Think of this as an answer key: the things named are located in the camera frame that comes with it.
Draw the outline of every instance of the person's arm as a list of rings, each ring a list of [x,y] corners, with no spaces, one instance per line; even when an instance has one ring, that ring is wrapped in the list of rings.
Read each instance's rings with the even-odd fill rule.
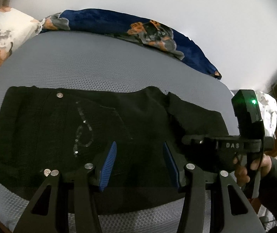
[[[251,164],[251,169],[256,170],[259,160]],[[235,176],[239,186],[243,186],[249,182],[247,169],[237,165]],[[274,215],[277,220],[277,160],[275,158],[264,155],[261,164],[261,183],[259,188],[259,200]],[[270,230],[270,233],[277,232],[277,227]]]

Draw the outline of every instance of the finger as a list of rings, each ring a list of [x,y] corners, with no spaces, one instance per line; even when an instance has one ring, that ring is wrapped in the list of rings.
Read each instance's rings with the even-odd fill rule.
[[[234,172],[235,177],[246,176],[247,169],[244,166],[238,166]]]
[[[238,179],[236,179],[236,183],[240,187],[244,186],[249,181],[250,181],[250,177],[248,175],[245,175],[245,176],[242,176],[242,177],[239,177]]]
[[[269,165],[269,156],[267,155],[263,155],[263,159],[262,159],[262,162],[261,162],[261,167],[265,167],[265,166],[268,166]],[[256,159],[254,160],[251,165],[250,165],[250,168],[251,170],[257,170],[258,167],[259,167],[259,163],[260,163],[260,159]]]

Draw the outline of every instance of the white wall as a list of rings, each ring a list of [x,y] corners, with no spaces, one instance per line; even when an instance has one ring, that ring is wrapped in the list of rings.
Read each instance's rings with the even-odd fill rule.
[[[266,90],[277,78],[277,0],[11,0],[36,19],[101,8],[154,19],[200,46],[229,89]]]

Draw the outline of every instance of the silver screw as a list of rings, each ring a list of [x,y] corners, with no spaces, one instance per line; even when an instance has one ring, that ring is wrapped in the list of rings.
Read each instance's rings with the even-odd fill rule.
[[[186,167],[190,170],[193,170],[195,168],[194,164],[187,164]]]
[[[58,170],[53,170],[51,171],[51,176],[57,176],[59,174],[59,171]]]
[[[223,177],[228,177],[229,174],[228,174],[227,171],[221,171],[220,175],[223,176]]]
[[[47,177],[49,174],[51,173],[51,170],[50,169],[45,169],[43,171],[43,174]]]
[[[92,169],[93,168],[93,164],[92,163],[87,163],[87,164],[85,164],[85,168],[86,169]]]

